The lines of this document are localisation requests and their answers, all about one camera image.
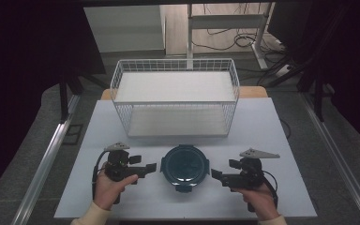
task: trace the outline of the controller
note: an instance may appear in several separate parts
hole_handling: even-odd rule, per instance
[[[270,182],[265,178],[264,172],[262,169],[262,162],[260,158],[279,158],[279,155],[265,156],[262,155],[256,156],[262,152],[256,152],[257,150],[249,149],[248,151],[241,153],[240,156],[243,157],[239,161],[230,159],[229,165],[232,168],[241,170],[240,173],[236,174],[224,174],[223,172],[211,170],[212,177],[219,180],[224,187],[229,188],[244,188],[244,189],[256,189],[262,184],[266,184],[270,189],[270,192],[274,199],[274,204],[278,206],[278,195],[274,190]],[[250,203],[247,204],[247,210],[249,212],[255,212],[253,205]]]
[[[109,152],[108,161],[104,167],[104,172],[112,181],[119,182],[131,175],[137,174],[139,178],[144,178],[148,173],[153,173],[157,170],[157,164],[147,164],[145,167],[129,167],[128,165],[142,162],[142,156],[129,156],[129,152],[125,151],[129,147],[121,142],[111,145],[104,149],[101,153],[93,173],[92,189],[93,197],[95,197],[96,181],[98,178],[98,165],[102,156]],[[120,203],[121,195],[118,195],[114,204]]]

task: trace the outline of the black wall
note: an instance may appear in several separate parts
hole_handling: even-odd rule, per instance
[[[82,7],[30,2],[0,1],[0,176],[47,88],[77,77],[74,68],[105,73]]]
[[[353,1],[322,59],[333,104],[360,133],[360,1]]]

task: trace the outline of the wire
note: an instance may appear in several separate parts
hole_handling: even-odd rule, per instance
[[[241,39],[246,39],[246,40],[249,40],[249,43],[246,44],[246,45],[242,45],[240,43],[238,43],[239,40]],[[234,38],[233,38],[233,41],[235,42],[235,44],[238,46],[238,47],[241,47],[241,48],[246,48],[246,47],[249,47],[252,45],[252,43],[255,41],[256,39],[253,38],[253,37],[250,37],[244,33],[241,33],[241,34],[237,34]]]
[[[98,169],[98,165],[100,164],[101,158],[103,158],[104,154],[108,153],[109,151],[104,150],[100,156],[98,157],[98,160],[96,162],[95,168],[93,169],[93,175],[92,175],[92,196],[93,199],[95,199],[95,192],[96,192],[96,181],[98,180],[98,172],[101,170]]]
[[[244,14],[249,14],[249,3],[245,3]]]
[[[276,183],[276,188],[275,188],[275,190],[276,190],[276,192],[277,192],[277,190],[278,190],[278,183],[277,183],[276,177],[275,177],[273,174],[271,174],[270,172],[267,172],[267,171],[263,171],[263,172],[264,172],[264,173],[267,173],[267,174],[269,174],[271,177],[273,177],[274,182]]]
[[[97,170],[98,172],[105,170],[105,167],[101,167],[99,170]]]
[[[238,8],[236,8],[235,11],[234,11],[232,14],[235,14],[235,12],[238,11],[238,9],[239,9],[239,12],[241,13],[241,10],[242,10],[241,4],[238,5]],[[204,14],[204,15],[206,15],[206,10],[208,10],[209,13],[212,14],[212,12],[211,12],[210,9],[207,7],[207,5],[206,5],[206,4],[203,4],[203,14]],[[230,30],[233,30],[233,29],[232,29],[232,28],[229,28],[229,29],[217,31],[217,32],[214,32],[214,33],[210,33],[209,29],[206,29],[206,32],[207,32],[209,35],[218,35],[218,34],[221,34],[221,33],[227,32],[227,31],[230,31]]]
[[[268,46],[268,44],[267,44],[267,42],[265,42],[265,39],[264,38],[262,38],[262,42],[264,43],[264,45],[266,46],[266,47],[264,47],[264,46],[260,46],[260,49],[262,50],[262,52],[264,52],[264,53],[282,53],[282,54],[285,54],[286,53],[286,51],[278,51],[278,50],[273,50],[273,49],[271,49],[269,46]]]
[[[286,63],[288,63],[288,61],[291,60],[291,57],[286,54],[285,56],[283,56],[279,61],[277,61],[273,66],[270,67],[269,70],[267,70],[267,72],[265,72],[262,77],[257,81],[256,85],[257,86],[262,86],[263,81],[271,76],[274,75],[278,70],[280,70],[284,65],[286,65]]]
[[[291,126],[289,126],[288,123],[285,122],[285,120],[279,118],[279,121],[286,126],[286,128],[289,130],[288,134],[286,135],[286,139],[289,139],[292,135]]]
[[[267,60],[268,62],[270,62],[270,63],[277,63],[278,61],[273,61],[272,59],[269,59],[268,57],[267,57],[267,55],[270,55],[270,54],[284,54],[284,53],[277,53],[277,52],[266,52],[265,54],[264,54],[264,59],[265,60]]]
[[[210,46],[207,46],[207,45],[196,44],[196,43],[194,43],[194,41],[191,41],[191,42],[192,42],[192,44],[195,45],[195,46],[204,47],[204,48],[212,49],[212,50],[218,50],[218,51],[229,50],[230,48],[232,48],[232,47],[235,45],[235,42],[234,42],[230,47],[227,47],[227,48],[224,48],[224,49],[218,49],[218,48],[210,47]]]

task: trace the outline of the hand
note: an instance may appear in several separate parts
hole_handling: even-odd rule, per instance
[[[233,188],[233,190],[244,196],[245,203],[251,203],[253,205],[256,215],[260,221],[279,217],[279,213],[274,205],[273,196],[266,184],[262,184],[254,190],[242,188]]]
[[[104,172],[105,163],[102,168],[98,173],[95,199],[93,201],[101,209],[110,210],[113,202],[125,190],[125,186],[137,181],[139,177],[134,174],[119,182],[114,182]]]

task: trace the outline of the black handle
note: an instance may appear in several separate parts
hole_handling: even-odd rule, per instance
[[[250,213],[256,212],[255,208],[253,207],[253,205],[252,205],[250,202],[247,203],[247,210],[248,210]]]
[[[115,202],[113,202],[113,204],[119,204],[120,201],[121,201],[121,194],[119,193],[118,197],[116,198]]]

